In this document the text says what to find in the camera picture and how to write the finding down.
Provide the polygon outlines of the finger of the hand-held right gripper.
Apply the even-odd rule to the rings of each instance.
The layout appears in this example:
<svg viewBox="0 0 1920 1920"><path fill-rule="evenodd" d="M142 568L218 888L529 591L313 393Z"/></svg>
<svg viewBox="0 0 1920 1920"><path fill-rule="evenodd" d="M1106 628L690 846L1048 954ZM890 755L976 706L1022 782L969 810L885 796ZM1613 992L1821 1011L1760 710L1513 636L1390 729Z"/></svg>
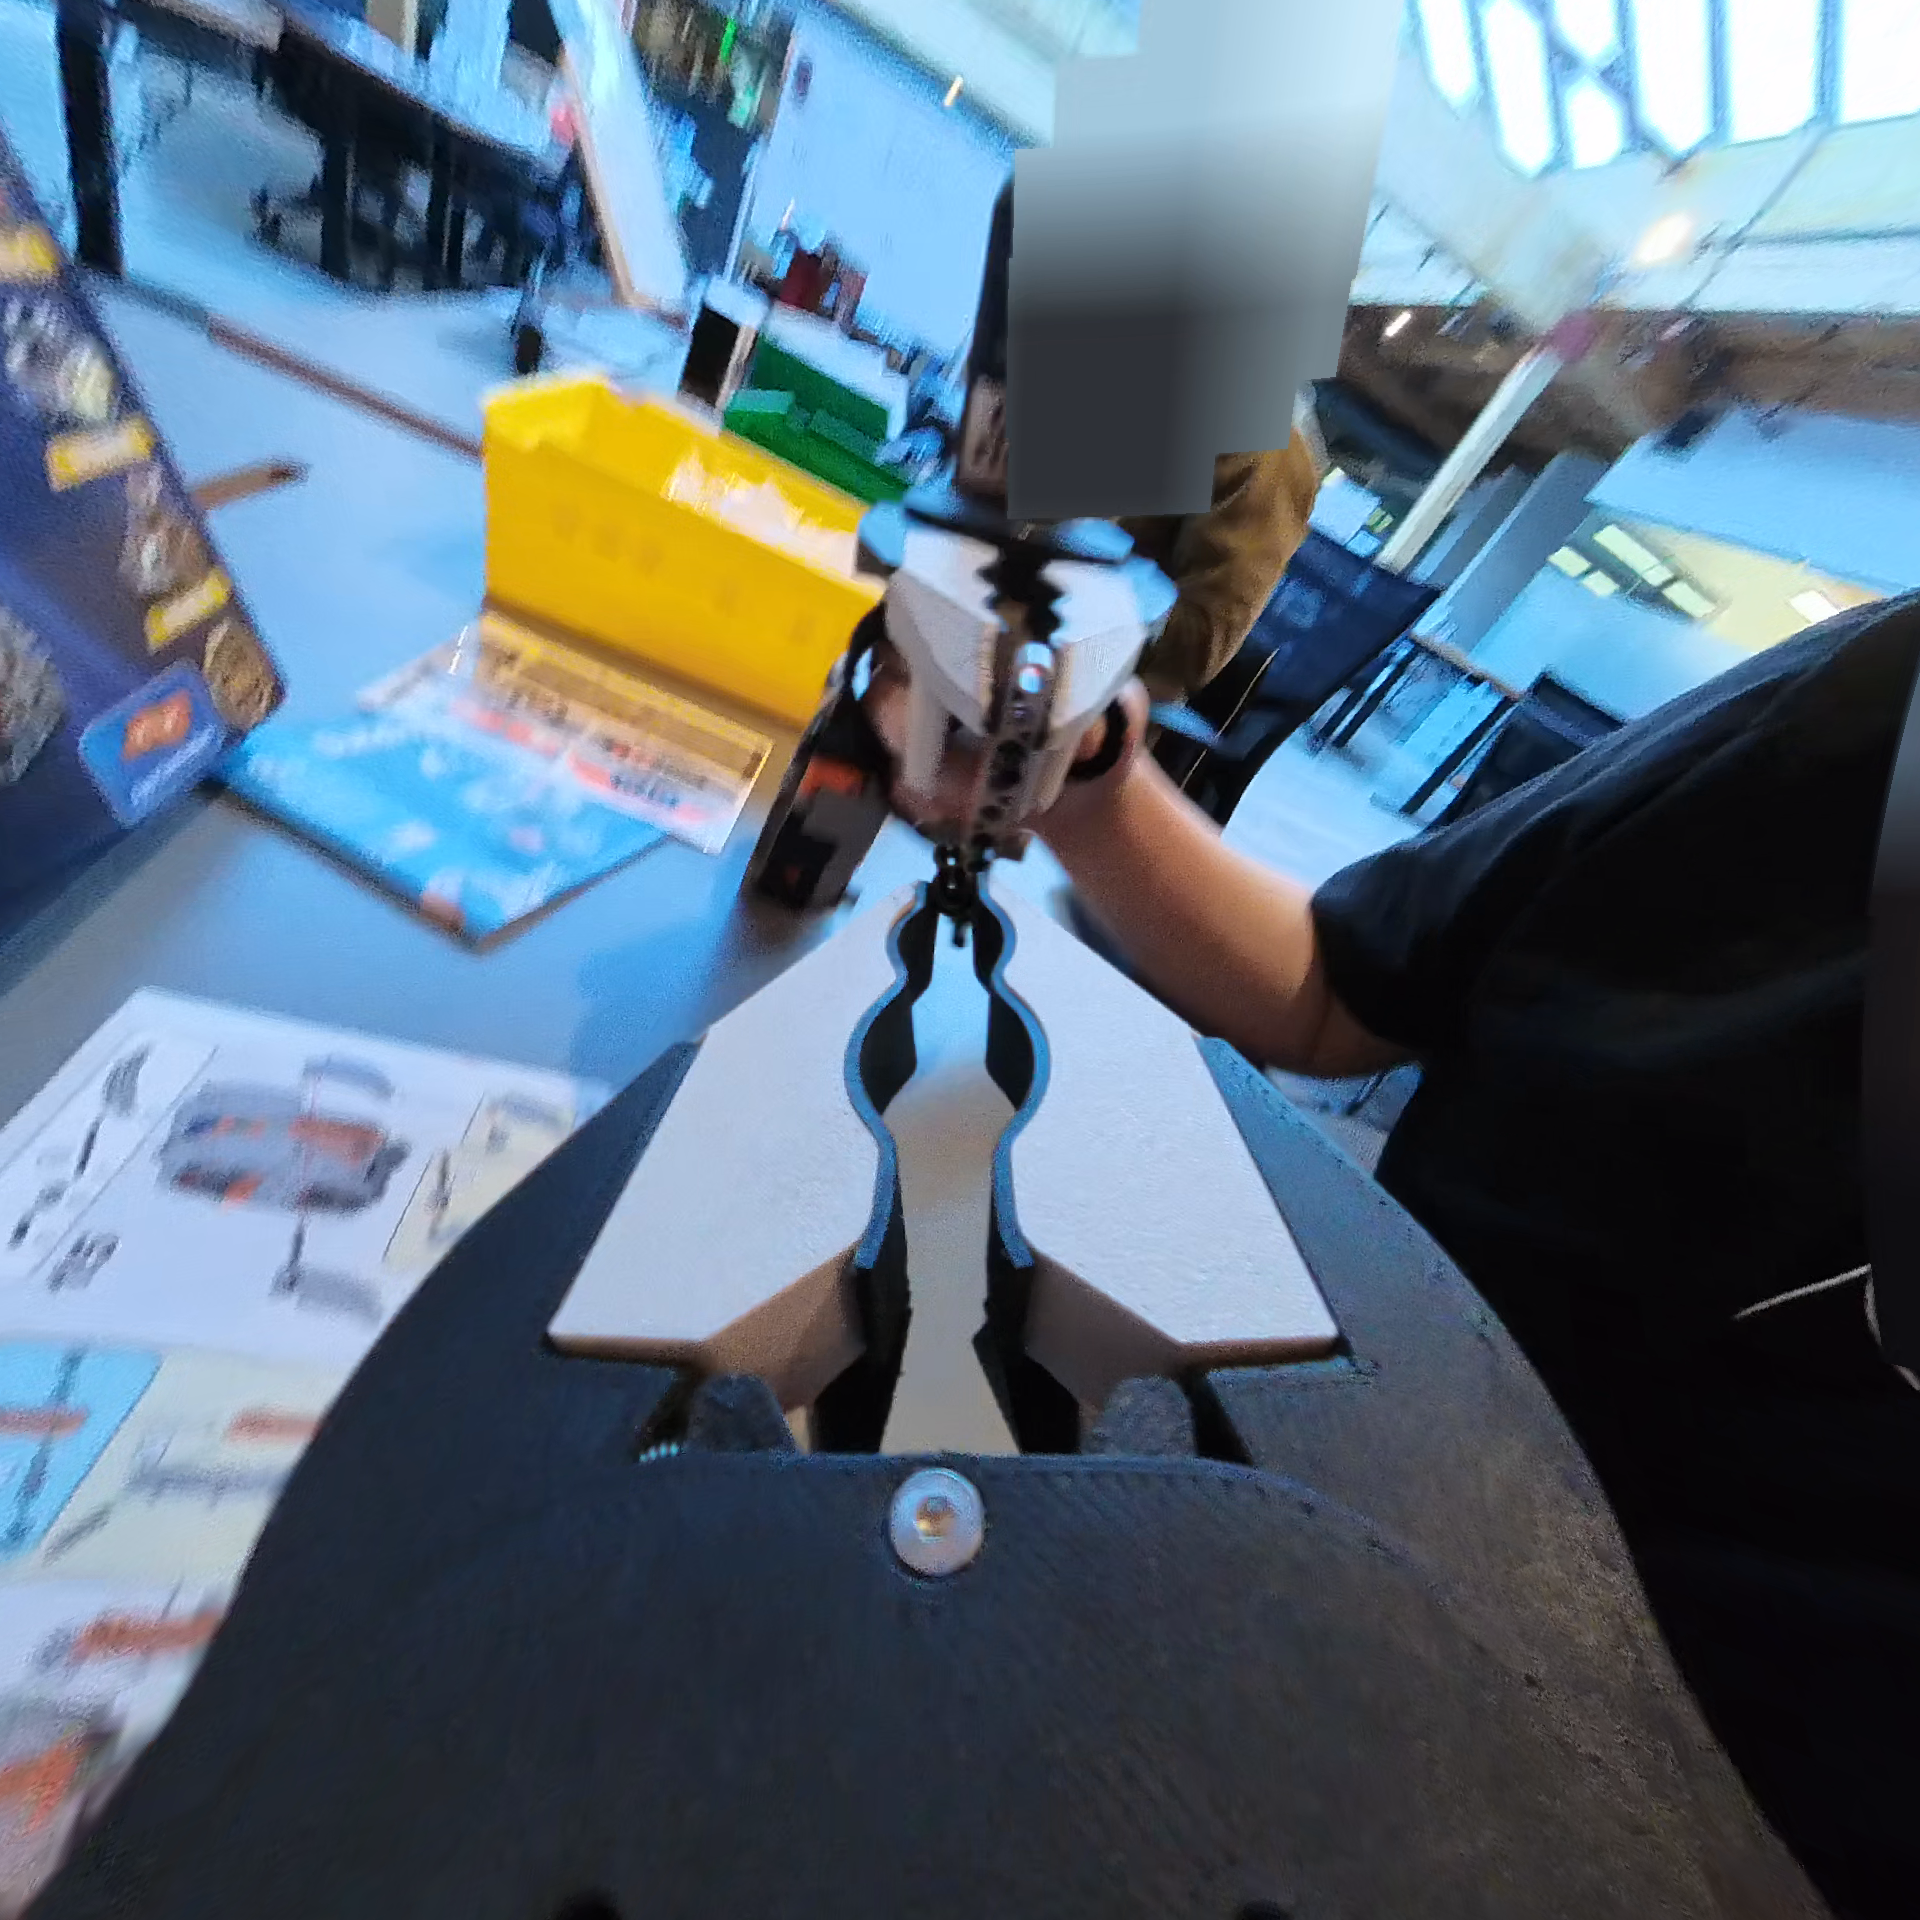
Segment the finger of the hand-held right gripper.
<svg viewBox="0 0 1920 1920"><path fill-rule="evenodd" d="M1026 608L1008 545L910 532L885 591L885 739L930 810L1026 810Z"/></svg>
<svg viewBox="0 0 1920 1920"><path fill-rule="evenodd" d="M1048 560L1042 584L1058 618L1048 638L1050 694L1039 751L1039 787L1063 787L1083 736L1135 674L1177 604L1177 587L1152 560L1101 564Z"/></svg>

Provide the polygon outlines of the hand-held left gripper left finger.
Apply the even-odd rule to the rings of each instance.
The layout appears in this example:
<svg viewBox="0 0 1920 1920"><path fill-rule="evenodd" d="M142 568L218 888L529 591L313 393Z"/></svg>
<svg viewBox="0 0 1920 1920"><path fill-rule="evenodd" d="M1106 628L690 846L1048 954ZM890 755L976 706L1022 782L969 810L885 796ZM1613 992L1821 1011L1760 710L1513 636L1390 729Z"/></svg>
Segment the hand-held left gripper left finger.
<svg viewBox="0 0 1920 1920"><path fill-rule="evenodd" d="M910 1327L888 1108L918 1068L920 891L718 1019L547 1324L569 1356L751 1376L878 1451Z"/></svg>

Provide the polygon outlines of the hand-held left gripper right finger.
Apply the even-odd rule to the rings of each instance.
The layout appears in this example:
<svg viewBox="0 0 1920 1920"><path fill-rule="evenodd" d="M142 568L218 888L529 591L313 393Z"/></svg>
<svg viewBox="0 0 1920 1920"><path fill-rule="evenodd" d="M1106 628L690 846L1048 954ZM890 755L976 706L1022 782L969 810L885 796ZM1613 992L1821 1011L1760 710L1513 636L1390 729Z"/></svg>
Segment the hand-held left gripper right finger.
<svg viewBox="0 0 1920 1920"><path fill-rule="evenodd" d="M1229 1052L1019 897L976 902L992 1160L976 1356L1015 1448L1070 1454L1126 1380L1342 1356L1342 1334L1221 1086Z"/></svg>

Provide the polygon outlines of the person's right forearm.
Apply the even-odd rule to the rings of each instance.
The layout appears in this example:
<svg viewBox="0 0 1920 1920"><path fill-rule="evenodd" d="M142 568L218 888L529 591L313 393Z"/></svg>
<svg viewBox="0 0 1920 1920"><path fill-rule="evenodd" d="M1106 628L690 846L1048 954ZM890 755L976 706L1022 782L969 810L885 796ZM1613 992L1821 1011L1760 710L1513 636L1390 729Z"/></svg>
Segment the person's right forearm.
<svg viewBox="0 0 1920 1920"><path fill-rule="evenodd" d="M1054 858L1138 982L1192 1032L1311 1080L1409 1065L1334 996L1311 894L1229 849L1152 762L1134 767L1099 831Z"/></svg>

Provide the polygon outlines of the grey desk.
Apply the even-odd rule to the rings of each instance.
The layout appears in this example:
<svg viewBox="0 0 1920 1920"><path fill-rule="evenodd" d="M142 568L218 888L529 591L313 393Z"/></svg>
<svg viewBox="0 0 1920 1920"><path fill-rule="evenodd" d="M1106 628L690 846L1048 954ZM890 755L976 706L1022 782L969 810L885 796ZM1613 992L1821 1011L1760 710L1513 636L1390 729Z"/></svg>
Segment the grey desk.
<svg viewBox="0 0 1920 1920"><path fill-rule="evenodd" d="M346 712L465 625L483 585L474 463L227 353L122 289L86 289L189 479L306 470L211 514L293 718ZM487 950L203 784L13 923L2 1115L136 990L622 1089L826 932L737 902L777 784L767 769L722 856L666 844Z"/></svg>

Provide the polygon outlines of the green storage crate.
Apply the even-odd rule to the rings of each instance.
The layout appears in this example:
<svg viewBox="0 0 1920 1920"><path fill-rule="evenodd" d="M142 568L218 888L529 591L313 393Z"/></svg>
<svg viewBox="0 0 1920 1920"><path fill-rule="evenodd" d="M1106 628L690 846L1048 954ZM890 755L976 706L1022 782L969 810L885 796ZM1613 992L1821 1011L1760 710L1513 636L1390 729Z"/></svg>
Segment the green storage crate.
<svg viewBox="0 0 1920 1920"><path fill-rule="evenodd" d="M865 506L899 502L912 479L885 457L888 409L760 334L722 427Z"/></svg>

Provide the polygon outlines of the black orange toy block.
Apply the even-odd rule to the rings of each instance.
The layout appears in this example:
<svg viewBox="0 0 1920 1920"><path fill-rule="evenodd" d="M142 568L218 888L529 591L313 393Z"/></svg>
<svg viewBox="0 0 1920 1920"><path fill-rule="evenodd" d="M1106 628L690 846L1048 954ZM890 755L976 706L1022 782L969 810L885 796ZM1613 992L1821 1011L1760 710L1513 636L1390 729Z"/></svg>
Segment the black orange toy block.
<svg viewBox="0 0 1920 1920"><path fill-rule="evenodd" d="M841 906L887 818L887 762L858 697L839 688L786 767L747 866L750 889L795 912Z"/></svg>

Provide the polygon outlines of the yellow plastic bin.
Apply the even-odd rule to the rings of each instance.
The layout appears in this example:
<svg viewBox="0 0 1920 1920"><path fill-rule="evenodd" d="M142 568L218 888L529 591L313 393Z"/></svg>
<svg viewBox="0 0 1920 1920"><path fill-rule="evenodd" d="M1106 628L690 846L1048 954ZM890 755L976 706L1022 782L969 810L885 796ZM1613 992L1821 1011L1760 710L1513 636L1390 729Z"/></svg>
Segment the yellow plastic bin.
<svg viewBox="0 0 1920 1920"><path fill-rule="evenodd" d="M594 372L494 388L482 466L494 608L783 724L881 596L851 496Z"/></svg>

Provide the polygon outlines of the open instruction booklet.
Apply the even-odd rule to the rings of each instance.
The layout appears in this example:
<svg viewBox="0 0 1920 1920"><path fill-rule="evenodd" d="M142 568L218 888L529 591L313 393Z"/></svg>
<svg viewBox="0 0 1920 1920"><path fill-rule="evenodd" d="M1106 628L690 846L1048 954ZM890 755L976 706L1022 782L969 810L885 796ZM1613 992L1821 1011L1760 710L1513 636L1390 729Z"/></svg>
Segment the open instruction booklet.
<svg viewBox="0 0 1920 1920"><path fill-rule="evenodd" d="M355 1364L607 1097L142 990L3 1122L3 1915L168 1719Z"/></svg>

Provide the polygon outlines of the black background table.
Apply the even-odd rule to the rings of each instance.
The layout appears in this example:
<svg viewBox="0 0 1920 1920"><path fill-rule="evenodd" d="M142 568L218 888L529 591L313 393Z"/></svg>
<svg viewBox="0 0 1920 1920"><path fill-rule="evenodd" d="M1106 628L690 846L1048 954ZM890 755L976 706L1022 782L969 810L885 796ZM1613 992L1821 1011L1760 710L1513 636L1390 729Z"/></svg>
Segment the black background table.
<svg viewBox="0 0 1920 1920"><path fill-rule="evenodd" d="M569 163L503 90L480 90L406 54L346 4L49 4L64 164L79 265L128 280L120 168L111 130L111 54L122 34L160 40L189 74L249 81L318 144L310 186L261 188L258 244L287 227L318 236L314 268L351 287L374 268L389 292L414 272L434 292L465 289L470 265L535 299L560 272Z"/></svg>

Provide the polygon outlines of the blue toy box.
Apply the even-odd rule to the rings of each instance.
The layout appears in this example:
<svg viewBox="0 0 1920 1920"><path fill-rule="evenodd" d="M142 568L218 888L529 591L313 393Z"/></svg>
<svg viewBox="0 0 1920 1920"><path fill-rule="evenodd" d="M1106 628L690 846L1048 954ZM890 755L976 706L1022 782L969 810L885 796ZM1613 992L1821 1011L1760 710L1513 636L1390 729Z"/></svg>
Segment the blue toy box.
<svg viewBox="0 0 1920 1920"><path fill-rule="evenodd" d="M2 147L2 927L211 779L282 680Z"/></svg>

